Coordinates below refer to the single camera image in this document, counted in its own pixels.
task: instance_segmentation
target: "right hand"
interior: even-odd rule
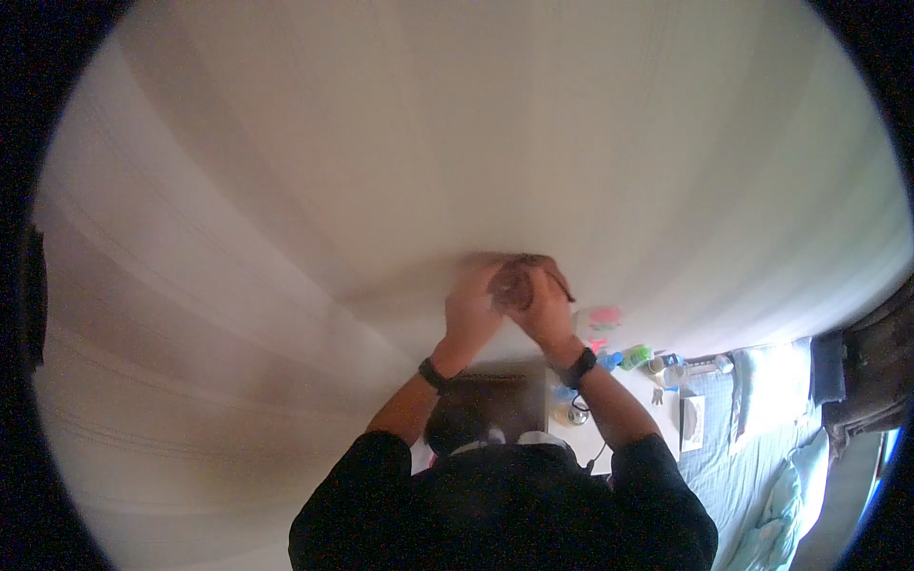
[[[570,367],[580,357],[584,344],[571,327],[568,295],[542,268],[533,268],[528,275],[533,285],[533,303],[525,312],[511,309],[506,313],[539,345],[550,363]]]

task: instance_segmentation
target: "hand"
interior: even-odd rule
[[[551,363],[570,367],[580,357],[584,344],[571,327],[568,295],[542,268],[529,272],[533,303],[525,312],[507,311],[511,319],[543,350]]]
[[[504,316],[492,308],[486,289],[502,265],[465,267],[445,299],[447,333],[431,354],[431,363],[442,376],[460,373],[501,327]]]

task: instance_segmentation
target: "desk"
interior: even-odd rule
[[[616,368],[612,372],[612,376],[627,388],[651,414],[654,422],[660,427],[666,446],[673,452],[673,457],[676,461],[679,461],[679,393],[677,391],[664,391],[664,403],[659,406],[652,405],[651,398],[654,394],[654,389],[657,388],[657,384],[640,370],[623,371],[620,368]],[[551,415],[547,415],[547,432],[565,440],[574,450],[575,455],[578,457],[578,464],[581,466],[587,465],[587,462],[594,458],[603,446],[603,437],[600,436],[593,417],[588,418],[587,423],[584,425],[569,428],[557,423],[552,419]],[[612,450],[607,447],[594,464],[593,473],[610,473],[611,459]]]

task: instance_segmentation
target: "left hand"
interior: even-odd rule
[[[447,333],[431,354],[442,376],[452,377],[473,362],[501,327],[504,316],[492,308],[486,289],[502,263],[464,268],[444,301]]]

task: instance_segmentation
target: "green bottle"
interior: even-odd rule
[[[654,352],[651,351],[650,347],[635,345],[631,349],[622,351],[622,362],[619,363],[619,366],[623,371],[631,371],[635,367],[650,361],[652,356],[654,356]]]

